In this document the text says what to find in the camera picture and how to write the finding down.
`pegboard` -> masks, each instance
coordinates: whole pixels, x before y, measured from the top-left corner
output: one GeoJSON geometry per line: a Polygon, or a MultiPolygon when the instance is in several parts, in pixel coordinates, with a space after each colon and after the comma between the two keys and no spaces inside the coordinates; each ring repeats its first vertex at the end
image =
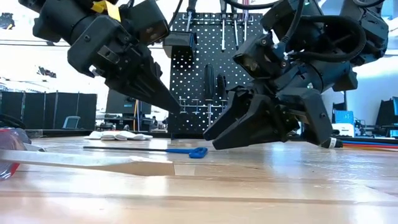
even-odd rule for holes
{"type": "MultiPolygon", "coordinates": [[[[170,91],[177,99],[186,99],[186,113],[170,113],[168,131],[172,134],[202,134],[208,127],[208,111],[205,97],[205,65],[211,63],[215,75],[215,97],[213,98],[211,110],[211,123],[217,119],[222,112],[221,97],[217,94],[216,78],[219,73],[226,77],[227,89],[236,85],[246,86],[252,78],[232,57],[235,54],[234,22],[231,14],[228,14],[225,23],[225,51],[221,51],[222,22],[220,13],[197,13],[195,20],[190,25],[190,32],[196,32],[198,44],[194,58],[187,54],[172,52],[170,69],[170,91]],[[198,99],[198,113],[196,112],[196,101],[198,99]]],[[[241,21],[242,14],[237,22],[239,46],[244,40],[244,23],[241,21]]],[[[248,22],[248,37],[263,33],[259,21],[262,14],[250,14],[248,22]]],[[[172,26],[174,31],[185,31],[187,17],[179,13],[172,26]]]]}

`screwdriver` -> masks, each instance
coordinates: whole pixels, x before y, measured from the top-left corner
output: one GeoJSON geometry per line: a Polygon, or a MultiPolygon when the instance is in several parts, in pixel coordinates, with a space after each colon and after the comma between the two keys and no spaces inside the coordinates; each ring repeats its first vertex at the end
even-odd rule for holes
{"type": "Polygon", "coordinates": [[[205,101],[207,101],[208,125],[211,125],[211,104],[214,98],[214,68],[212,64],[205,66],[205,101]]]}
{"type": "MultiPolygon", "coordinates": [[[[250,5],[250,0],[243,0],[244,5],[250,5]]],[[[249,21],[249,11],[244,10],[243,11],[243,20],[244,20],[244,37],[243,41],[246,41],[246,38],[248,37],[248,21],[249,21]]]]}
{"type": "Polygon", "coordinates": [[[221,41],[221,51],[225,51],[225,21],[226,21],[226,3],[224,0],[220,0],[221,6],[221,20],[223,21],[223,40],[221,41]]]}
{"type": "Polygon", "coordinates": [[[236,8],[231,6],[231,12],[232,12],[232,20],[234,21],[234,28],[235,28],[235,46],[236,50],[239,48],[239,40],[238,40],[238,28],[236,27],[236,21],[238,20],[238,12],[236,11],[236,8]]]}
{"type": "Polygon", "coordinates": [[[187,32],[189,32],[189,25],[191,24],[192,17],[193,17],[193,15],[195,15],[195,8],[197,6],[197,1],[198,0],[189,0],[189,2],[188,2],[188,7],[187,7],[188,23],[187,23],[187,29],[186,29],[187,32]]]}

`yellow label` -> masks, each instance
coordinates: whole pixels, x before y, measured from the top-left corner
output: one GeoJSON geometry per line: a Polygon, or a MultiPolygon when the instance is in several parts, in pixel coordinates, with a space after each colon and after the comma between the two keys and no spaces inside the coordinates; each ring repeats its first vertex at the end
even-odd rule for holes
{"type": "Polygon", "coordinates": [[[116,19],[117,21],[121,22],[120,20],[120,14],[119,14],[119,8],[115,5],[112,5],[112,3],[106,1],[106,8],[108,10],[108,15],[112,17],[113,19],[116,19]]]}

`wooden table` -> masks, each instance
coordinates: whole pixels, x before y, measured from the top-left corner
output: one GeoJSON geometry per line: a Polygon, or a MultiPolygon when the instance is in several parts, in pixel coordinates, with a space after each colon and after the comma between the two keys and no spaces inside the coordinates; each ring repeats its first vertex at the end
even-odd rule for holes
{"type": "Polygon", "coordinates": [[[0,182],[1,223],[398,223],[398,153],[320,149],[301,142],[204,159],[161,152],[84,151],[84,145],[206,146],[197,140],[38,139],[48,151],[175,162],[176,176],[21,166],[0,182]]]}

